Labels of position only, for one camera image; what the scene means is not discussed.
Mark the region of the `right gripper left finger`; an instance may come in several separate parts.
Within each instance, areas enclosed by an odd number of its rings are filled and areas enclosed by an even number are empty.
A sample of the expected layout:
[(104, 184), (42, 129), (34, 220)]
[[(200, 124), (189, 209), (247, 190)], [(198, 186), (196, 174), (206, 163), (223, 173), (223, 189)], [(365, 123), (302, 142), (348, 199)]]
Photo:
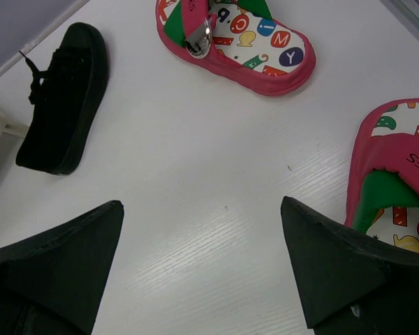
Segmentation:
[(0, 248), (0, 334), (90, 334), (124, 220), (111, 200)]

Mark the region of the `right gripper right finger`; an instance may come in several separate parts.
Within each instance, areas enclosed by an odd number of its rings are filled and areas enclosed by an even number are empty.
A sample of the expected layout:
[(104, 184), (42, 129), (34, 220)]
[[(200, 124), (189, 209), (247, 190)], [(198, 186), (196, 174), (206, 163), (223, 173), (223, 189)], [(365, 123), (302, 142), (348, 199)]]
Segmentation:
[(307, 327), (315, 334), (419, 334), (419, 254), (281, 203)]

